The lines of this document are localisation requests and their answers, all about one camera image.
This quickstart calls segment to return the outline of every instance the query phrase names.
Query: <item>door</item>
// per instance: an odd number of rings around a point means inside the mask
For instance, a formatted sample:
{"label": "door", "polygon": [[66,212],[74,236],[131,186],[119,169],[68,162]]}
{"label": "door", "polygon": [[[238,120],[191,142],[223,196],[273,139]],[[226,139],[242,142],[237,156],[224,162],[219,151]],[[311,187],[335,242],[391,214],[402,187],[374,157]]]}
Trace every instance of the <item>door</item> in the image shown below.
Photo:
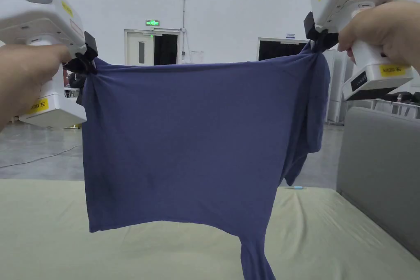
{"label": "door", "polygon": [[128,32],[127,65],[153,66],[154,61],[154,36],[150,34]]}

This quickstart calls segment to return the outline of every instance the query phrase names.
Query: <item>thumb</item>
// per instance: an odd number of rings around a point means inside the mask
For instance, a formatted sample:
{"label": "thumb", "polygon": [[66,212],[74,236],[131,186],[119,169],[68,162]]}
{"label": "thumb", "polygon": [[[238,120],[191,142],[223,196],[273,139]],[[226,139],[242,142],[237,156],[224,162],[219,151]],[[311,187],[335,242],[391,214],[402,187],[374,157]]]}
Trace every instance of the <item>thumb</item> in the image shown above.
{"label": "thumb", "polygon": [[339,52],[349,50],[356,40],[356,32],[354,22],[351,21],[339,34],[338,34],[338,48]]}
{"label": "thumb", "polygon": [[68,48],[63,44],[56,44],[48,46],[43,46],[45,48],[51,49],[51,52],[55,54],[58,57],[58,60],[60,63],[68,63],[71,60],[70,52],[68,51]]}

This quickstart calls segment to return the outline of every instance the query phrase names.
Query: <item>white robotic gripper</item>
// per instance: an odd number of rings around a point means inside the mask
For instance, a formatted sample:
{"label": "white robotic gripper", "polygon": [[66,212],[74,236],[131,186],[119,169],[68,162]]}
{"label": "white robotic gripper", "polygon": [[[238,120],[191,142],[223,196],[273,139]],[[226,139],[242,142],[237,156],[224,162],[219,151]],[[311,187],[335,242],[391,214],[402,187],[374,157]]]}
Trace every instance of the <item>white robotic gripper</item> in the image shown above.
{"label": "white robotic gripper", "polygon": [[[311,0],[315,28],[319,33],[338,33],[360,11],[389,1],[392,0]],[[413,79],[413,69],[391,63],[382,47],[356,41],[352,51],[356,66],[343,86],[346,100],[381,98]]]}
{"label": "white robotic gripper", "polygon": [[[0,0],[0,7],[0,40],[4,43],[63,43],[73,58],[86,52],[82,21],[67,0]],[[42,86],[32,109],[19,119],[41,127],[68,127],[86,121],[84,107],[65,98],[63,66]]]}

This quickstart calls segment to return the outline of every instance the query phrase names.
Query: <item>finger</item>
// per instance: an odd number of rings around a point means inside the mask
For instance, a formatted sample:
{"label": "finger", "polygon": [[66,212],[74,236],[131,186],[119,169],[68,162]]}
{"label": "finger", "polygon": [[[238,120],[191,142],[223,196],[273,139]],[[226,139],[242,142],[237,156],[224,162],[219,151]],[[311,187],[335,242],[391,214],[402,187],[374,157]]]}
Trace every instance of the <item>finger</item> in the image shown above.
{"label": "finger", "polygon": [[68,48],[63,44],[56,44],[50,46],[42,46],[46,50],[49,50],[51,53],[58,57],[60,63],[68,63],[71,60],[71,55]]}
{"label": "finger", "polygon": [[349,50],[356,40],[355,23],[352,20],[339,34],[338,34],[338,48],[339,52]]}
{"label": "finger", "polygon": [[63,69],[64,85],[68,85],[67,70]]}

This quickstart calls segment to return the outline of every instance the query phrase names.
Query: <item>window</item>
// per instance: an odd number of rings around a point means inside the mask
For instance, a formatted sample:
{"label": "window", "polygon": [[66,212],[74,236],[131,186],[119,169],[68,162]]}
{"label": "window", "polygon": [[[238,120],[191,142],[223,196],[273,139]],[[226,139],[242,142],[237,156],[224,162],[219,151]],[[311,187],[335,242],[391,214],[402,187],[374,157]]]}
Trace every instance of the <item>window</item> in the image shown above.
{"label": "window", "polygon": [[144,64],[144,42],[139,41],[139,64]]}

